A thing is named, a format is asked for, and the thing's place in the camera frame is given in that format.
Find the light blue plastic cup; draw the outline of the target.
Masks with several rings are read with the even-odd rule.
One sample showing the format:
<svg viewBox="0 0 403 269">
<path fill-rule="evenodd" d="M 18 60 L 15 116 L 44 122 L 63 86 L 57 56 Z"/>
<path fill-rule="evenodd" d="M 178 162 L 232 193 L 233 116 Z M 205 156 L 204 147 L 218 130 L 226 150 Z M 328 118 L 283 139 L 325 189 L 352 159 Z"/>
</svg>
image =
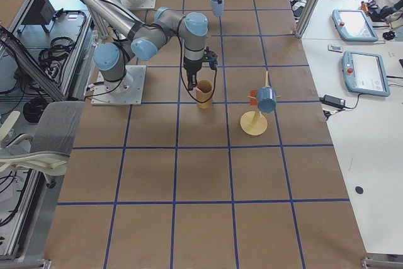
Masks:
<svg viewBox="0 0 403 269">
<path fill-rule="evenodd" d="M 224 12 L 224 0 L 210 0 L 212 13 L 216 17 L 221 17 Z"/>
</svg>

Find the bamboo chopstick holder cup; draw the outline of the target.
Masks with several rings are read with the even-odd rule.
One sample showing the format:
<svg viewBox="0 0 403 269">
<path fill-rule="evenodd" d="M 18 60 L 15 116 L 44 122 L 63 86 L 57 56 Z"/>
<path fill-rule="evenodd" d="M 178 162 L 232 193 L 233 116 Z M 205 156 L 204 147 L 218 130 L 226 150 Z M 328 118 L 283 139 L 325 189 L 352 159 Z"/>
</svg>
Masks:
<svg viewBox="0 0 403 269">
<path fill-rule="evenodd" d="M 209 80 L 199 80 L 197 87 L 203 93 L 196 92 L 196 99 L 198 108 L 207 109 L 212 105 L 213 84 Z"/>
</svg>

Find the orange cup on stand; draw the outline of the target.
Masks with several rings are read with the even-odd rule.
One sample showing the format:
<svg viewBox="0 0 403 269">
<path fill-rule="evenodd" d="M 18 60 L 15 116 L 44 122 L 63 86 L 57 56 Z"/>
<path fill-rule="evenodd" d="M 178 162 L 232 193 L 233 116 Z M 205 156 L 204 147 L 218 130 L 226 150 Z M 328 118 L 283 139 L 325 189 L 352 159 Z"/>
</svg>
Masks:
<svg viewBox="0 0 403 269">
<path fill-rule="evenodd" d="M 250 93 L 249 93 L 249 104 L 250 104 L 251 106 L 256 106 L 256 105 L 258 104 L 256 95 L 257 95 L 257 90 L 256 90 L 256 89 L 250 90 Z"/>
</svg>

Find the wooden cup tree stand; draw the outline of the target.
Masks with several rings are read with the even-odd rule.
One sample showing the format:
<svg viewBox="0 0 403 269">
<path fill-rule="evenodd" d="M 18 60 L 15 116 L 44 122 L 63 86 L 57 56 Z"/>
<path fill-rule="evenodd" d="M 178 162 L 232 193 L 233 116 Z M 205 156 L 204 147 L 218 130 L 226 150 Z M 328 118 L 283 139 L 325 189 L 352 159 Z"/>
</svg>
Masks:
<svg viewBox="0 0 403 269">
<path fill-rule="evenodd" d="M 263 87 L 271 87 L 268 83 L 268 78 L 268 71 L 266 71 Z M 263 134 L 266 131 L 268 127 L 268 122 L 266 117 L 263 115 L 263 112 L 259 111 L 258 106 L 256 105 L 255 110 L 246 112 L 242 115 L 240 119 L 240 125 L 242 130 L 248 135 L 257 136 Z"/>
</svg>

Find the blue cup on stand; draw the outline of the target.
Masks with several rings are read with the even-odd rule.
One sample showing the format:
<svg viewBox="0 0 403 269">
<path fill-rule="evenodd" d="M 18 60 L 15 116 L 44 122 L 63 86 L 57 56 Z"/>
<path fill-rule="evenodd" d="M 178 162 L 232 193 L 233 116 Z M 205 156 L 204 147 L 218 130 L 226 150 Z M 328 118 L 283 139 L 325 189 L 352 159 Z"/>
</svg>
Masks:
<svg viewBox="0 0 403 269">
<path fill-rule="evenodd" d="M 263 87 L 256 93 L 257 106 L 263 113 L 271 113 L 276 108 L 276 91 L 272 87 Z"/>
</svg>

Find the far teach pendant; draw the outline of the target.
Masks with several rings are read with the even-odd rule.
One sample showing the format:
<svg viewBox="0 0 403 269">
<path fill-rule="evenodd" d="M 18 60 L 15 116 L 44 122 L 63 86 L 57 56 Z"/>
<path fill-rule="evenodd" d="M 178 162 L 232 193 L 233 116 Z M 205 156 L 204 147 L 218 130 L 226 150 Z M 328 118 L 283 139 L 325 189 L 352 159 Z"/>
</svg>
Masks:
<svg viewBox="0 0 403 269">
<path fill-rule="evenodd" d="M 376 42 L 378 36 L 362 10 L 335 9 L 335 29 L 346 42 Z"/>
</svg>

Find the teach pendant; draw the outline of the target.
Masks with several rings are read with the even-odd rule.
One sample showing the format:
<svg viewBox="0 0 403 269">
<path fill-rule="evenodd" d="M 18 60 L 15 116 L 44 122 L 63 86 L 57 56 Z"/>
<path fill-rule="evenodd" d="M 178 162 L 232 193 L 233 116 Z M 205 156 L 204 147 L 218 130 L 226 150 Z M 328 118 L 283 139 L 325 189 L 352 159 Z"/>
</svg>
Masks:
<svg viewBox="0 0 403 269">
<path fill-rule="evenodd" d="M 380 55 L 345 51 L 341 62 L 344 83 L 349 92 L 390 96 L 389 83 Z"/>
<path fill-rule="evenodd" d="M 376 42 L 378 36 L 362 10 L 335 9 L 335 29 L 346 42 Z"/>
</svg>

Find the black power adapter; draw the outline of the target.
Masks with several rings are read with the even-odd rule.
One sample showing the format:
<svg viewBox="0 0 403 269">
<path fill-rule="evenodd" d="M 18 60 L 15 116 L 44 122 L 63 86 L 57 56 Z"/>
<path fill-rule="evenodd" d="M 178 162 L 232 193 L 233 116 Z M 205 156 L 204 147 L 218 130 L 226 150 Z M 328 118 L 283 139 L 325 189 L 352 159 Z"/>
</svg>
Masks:
<svg viewBox="0 0 403 269">
<path fill-rule="evenodd" d="M 344 109 L 346 107 L 345 105 L 346 100 L 328 94 L 325 94 L 323 97 L 320 97 L 319 100 L 322 104 L 334 108 Z"/>
</svg>

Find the near teach pendant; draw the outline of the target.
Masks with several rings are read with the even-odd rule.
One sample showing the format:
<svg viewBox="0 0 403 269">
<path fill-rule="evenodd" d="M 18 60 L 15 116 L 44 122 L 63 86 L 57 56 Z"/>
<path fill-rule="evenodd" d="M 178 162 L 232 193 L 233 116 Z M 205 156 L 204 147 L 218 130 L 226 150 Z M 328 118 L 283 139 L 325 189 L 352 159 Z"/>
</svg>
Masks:
<svg viewBox="0 0 403 269">
<path fill-rule="evenodd" d="M 390 96 L 389 83 L 380 55 L 345 51 L 341 62 L 344 83 L 349 92 Z"/>
</svg>

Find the grey office chair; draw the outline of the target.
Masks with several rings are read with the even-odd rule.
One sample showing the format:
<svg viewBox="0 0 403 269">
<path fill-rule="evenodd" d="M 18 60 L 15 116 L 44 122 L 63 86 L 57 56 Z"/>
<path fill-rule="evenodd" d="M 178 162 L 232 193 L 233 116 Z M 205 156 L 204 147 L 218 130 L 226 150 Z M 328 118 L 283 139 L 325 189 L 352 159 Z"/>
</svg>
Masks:
<svg viewBox="0 0 403 269">
<path fill-rule="evenodd" d="M 84 110 L 83 101 L 56 101 L 47 105 L 35 133 L 21 134 L 1 148 L 1 171 L 33 169 L 45 177 L 64 176 Z"/>
</svg>

